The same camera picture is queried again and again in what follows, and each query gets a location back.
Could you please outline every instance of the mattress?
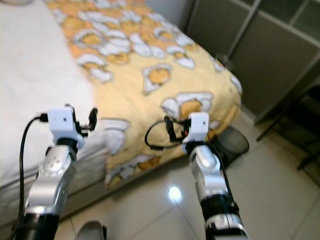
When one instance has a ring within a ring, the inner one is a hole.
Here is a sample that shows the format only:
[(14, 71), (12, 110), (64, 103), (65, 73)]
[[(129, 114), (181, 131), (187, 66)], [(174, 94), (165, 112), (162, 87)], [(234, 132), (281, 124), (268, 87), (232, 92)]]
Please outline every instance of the mattress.
[[(37, 113), (69, 103), (81, 123), (94, 106), (92, 85), (73, 61), (64, 35), (42, 1), (0, 7), (0, 186), (19, 178), (21, 138)], [(26, 138), (24, 169), (32, 175), (52, 145), (47, 124)]]

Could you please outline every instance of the black cable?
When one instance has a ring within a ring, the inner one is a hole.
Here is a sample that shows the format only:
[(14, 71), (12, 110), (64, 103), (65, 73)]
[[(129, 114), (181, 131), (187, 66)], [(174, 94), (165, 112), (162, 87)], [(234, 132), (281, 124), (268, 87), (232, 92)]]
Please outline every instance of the black cable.
[(165, 120), (160, 120), (160, 121), (157, 121), (156, 123), (154, 123), (149, 129), (148, 131), (146, 131), (145, 133), (145, 136), (144, 136), (144, 142), (145, 144), (150, 148), (150, 149), (153, 149), (153, 150), (163, 150), (163, 149), (172, 149), (172, 148), (175, 148), (179, 145), (181, 145), (182, 143), (177, 143), (177, 144), (173, 144), (173, 145), (167, 145), (167, 146), (160, 146), (160, 145), (152, 145), (148, 142), (148, 135), (151, 131), (151, 129), (153, 129), (156, 125), (158, 124), (162, 124), (162, 123), (165, 123), (166, 121)]
[(48, 117), (45, 119), (45, 115), (41, 116), (36, 116), (33, 119), (29, 121), (29, 123), (26, 125), (23, 135), (22, 135), (22, 140), (21, 140), (21, 145), (20, 145), (20, 155), (19, 155), (19, 174), (20, 174), (20, 193), (19, 193), (19, 212), (18, 212), (18, 218), (16, 221), (16, 224), (14, 226), (14, 229), (12, 230), (10, 236), (7, 238), (7, 240), (12, 240), (14, 236), (16, 235), (17, 231), (17, 225), (19, 223), (19, 220), (23, 214), (24, 211), (24, 203), (25, 203), (25, 176), (24, 176), (24, 150), (25, 150), (25, 142), (26, 142), (26, 136), (27, 132), (31, 126), (31, 124), (35, 120), (41, 120), (42, 122), (48, 121)]

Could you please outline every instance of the yellow bedspread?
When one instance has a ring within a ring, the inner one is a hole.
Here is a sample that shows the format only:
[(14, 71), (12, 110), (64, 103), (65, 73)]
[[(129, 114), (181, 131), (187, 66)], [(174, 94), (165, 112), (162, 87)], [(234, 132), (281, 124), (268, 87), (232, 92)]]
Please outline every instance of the yellow bedspread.
[[(142, 1), (46, 4), (94, 85), (108, 184), (183, 155), (180, 147), (158, 152), (144, 143), (147, 129), (165, 115), (184, 119), (191, 112), (208, 112), (210, 137), (236, 116), (242, 93), (238, 79)], [(150, 141), (168, 144), (168, 138), (164, 128), (157, 128)]]

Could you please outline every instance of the tile floor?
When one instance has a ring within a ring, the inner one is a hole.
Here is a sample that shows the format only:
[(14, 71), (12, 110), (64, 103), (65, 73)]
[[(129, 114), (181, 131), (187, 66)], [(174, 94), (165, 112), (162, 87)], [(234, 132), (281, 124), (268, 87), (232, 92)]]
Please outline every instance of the tile floor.
[[(241, 114), (233, 125), (250, 150), (227, 170), (231, 190), (252, 240), (319, 240), (320, 188), (296, 166), (304, 153), (275, 133), (257, 143), (264, 126)], [(181, 196), (171, 200), (170, 189)], [(203, 240), (204, 219), (188, 160), (139, 179), (64, 220), (57, 240), (73, 240), (89, 220), (108, 227), (108, 240)]]

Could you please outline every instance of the gray cabinet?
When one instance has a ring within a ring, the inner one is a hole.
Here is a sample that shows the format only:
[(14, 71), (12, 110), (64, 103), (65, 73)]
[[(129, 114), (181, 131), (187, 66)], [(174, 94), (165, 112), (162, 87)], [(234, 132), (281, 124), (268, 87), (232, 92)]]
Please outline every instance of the gray cabinet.
[[(277, 105), (319, 56), (320, 42), (294, 26), (303, 16), (301, 9), (305, 6), (298, 7), (302, 1), (294, 1), (297, 13), (290, 11), (290, 20), (287, 15), (285, 19), (276, 16), (279, 12), (262, 0), (263, 10), (253, 18), (230, 59), (232, 71), (243, 86), (243, 104), (257, 120)], [(253, 2), (199, 0), (187, 34), (211, 55), (226, 54)]]

